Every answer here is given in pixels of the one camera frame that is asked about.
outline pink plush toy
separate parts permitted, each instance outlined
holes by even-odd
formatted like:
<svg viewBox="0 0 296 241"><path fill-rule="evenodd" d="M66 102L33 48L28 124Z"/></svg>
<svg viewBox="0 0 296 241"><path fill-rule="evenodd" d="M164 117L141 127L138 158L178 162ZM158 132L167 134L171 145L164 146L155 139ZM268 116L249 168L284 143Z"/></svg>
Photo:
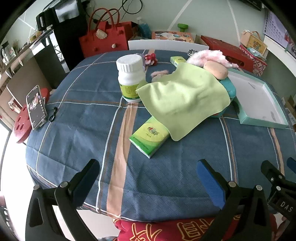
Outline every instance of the pink plush toy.
<svg viewBox="0 0 296 241"><path fill-rule="evenodd" d="M151 74L152 81L151 82L156 82L157 79L159 79L161 76L168 74L168 70L162 70L162 71L154 71Z"/></svg>
<svg viewBox="0 0 296 241"><path fill-rule="evenodd" d="M207 61L217 62L228 69L238 67L237 64L232 64L228 62L220 50L202 50L196 52L187 60L187 63L203 68Z"/></svg>

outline black clamp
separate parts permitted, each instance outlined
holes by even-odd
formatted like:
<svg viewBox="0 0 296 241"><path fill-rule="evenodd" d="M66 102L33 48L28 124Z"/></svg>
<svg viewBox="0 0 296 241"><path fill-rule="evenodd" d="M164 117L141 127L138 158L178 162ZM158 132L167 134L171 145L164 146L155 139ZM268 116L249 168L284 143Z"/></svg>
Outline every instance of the black clamp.
<svg viewBox="0 0 296 241"><path fill-rule="evenodd" d="M62 182L58 187L50 189L42 189L38 184L35 185L29 204L25 239L28 241L68 241L52 208L52 205L57 205L76 241L97 241L76 208L83 205L99 172L99 162L91 159L83 170L76 173L69 182Z"/></svg>
<svg viewBox="0 0 296 241"><path fill-rule="evenodd" d="M228 240L271 240L269 211L260 185L251 189L239 187L233 181L227 182L204 159L198 161L196 172L213 204L221 208L200 241L221 241L242 205L244 208L241 218L234 234Z"/></svg>
<svg viewBox="0 0 296 241"><path fill-rule="evenodd" d="M291 168L296 165L293 158L288 158L287 165ZM269 161L261 164L262 174L272 184L267 203L287 218L289 225L278 241L296 239L296 183L286 180L285 176Z"/></svg>

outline bag handle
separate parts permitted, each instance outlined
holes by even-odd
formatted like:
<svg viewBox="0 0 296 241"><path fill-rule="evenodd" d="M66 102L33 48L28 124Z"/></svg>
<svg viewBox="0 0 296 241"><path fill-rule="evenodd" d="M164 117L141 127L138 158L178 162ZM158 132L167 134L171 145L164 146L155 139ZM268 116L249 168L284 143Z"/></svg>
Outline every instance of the bag handle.
<svg viewBox="0 0 296 241"><path fill-rule="evenodd" d="M120 18L119 10L116 9L116 8L111 8L111 9L109 9L109 11L113 11L113 10L117 11L117 23L116 23L116 25L118 25L118 24L119 24L119 18ZM98 22L97 22L97 24L96 24L95 31L98 30L99 23L101 22L101 20L103 19L103 17L104 17L107 13L108 13L108 12L105 12L105 13L100 17L100 19L98 20Z"/></svg>
<svg viewBox="0 0 296 241"><path fill-rule="evenodd" d="M257 33L257 35L258 35L258 38L261 40L261 38L260 38L260 35L259 35L259 33L257 32L257 31L250 31L250 30L244 30L243 32L242 32L242 34L245 34L246 32L249 32L249 33L251 33L251 34L253 34L253 33Z"/></svg>
<svg viewBox="0 0 296 241"><path fill-rule="evenodd" d="M259 35L259 33L258 33L257 31L252 31L252 33L257 33L258 38L261 40L260 35Z"/></svg>
<svg viewBox="0 0 296 241"><path fill-rule="evenodd" d="M112 27L115 27L115 25L114 25L114 21L113 21L113 17L112 17L112 15L111 15L111 13L109 12L109 10L106 9L106 8L104 8L104 7L100 7L100 8L98 8L98 9L94 10L94 12L91 14L91 17L90 17L90 19L89 19L88 32L91 31L91 21L92 21L92 18L93 18L93 16L94 16L95 12L96 12L96 11L99 11L99 10L105 10L105 11L109 14L110 19L111 19L111 25L112 25Z"/></svg>

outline red handbag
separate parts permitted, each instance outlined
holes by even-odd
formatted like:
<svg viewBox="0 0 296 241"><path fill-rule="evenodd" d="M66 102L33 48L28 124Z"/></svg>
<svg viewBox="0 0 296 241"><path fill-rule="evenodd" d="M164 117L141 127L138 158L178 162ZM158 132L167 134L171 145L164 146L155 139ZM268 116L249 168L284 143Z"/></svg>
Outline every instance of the red handbag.
<svg viewBox="0 0 296 241"><path fill-rule="evenodd" d="M106 12L101 16L98 23L96 24L95 29L90 30L91 21L96 11L104 9ZM114 24L113 17L110 11L117 11L117 23ZM102 18L109 14L111 25L108 21L102 21ZM79 38L80 46L83 52L84 57L90 57L100 53L119 51L119 50L128 50L128 40L133 36L131 22L119 23L120 15L119 11L115 8L107 10L106 8L96 9L89 20L88 32L86 35ZM96 36L97 30L100 29L107 34L107 37L104 39L99 39Z"/></svg>

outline blue plaid tablecloth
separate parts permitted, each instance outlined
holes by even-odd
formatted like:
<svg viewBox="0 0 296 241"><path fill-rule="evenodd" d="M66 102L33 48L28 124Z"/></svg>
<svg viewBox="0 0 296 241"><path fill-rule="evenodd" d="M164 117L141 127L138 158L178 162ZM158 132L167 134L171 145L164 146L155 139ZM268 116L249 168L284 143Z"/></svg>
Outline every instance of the blue plaid tablecloth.
<svg viewBox="0 0 296 241"><path fill-rule="evenodd" d="M150 114L141 102L131 105L122 98L116 60L147 52L92 56L68 74L46 105L49 116L54 106L59 108L55 121L32 131L27 142L26 161L35 182L49 188L69 181L94 158L102 169L82 208L126 220L164 221L219 211L195 172L203 158L226 180L249 188L260 184L266 196L271 185L260 172L262 161L269 160L296 181L286 165L288 157L296 158L291 122L286 129L241 125L232 105L221 118L207 118L180 141L168 139L151 159L130 145L129 133ZM176 69L171 56L188 58L175 51L155 54L158 64L148 68L148 82L153 71Z"/></svg>

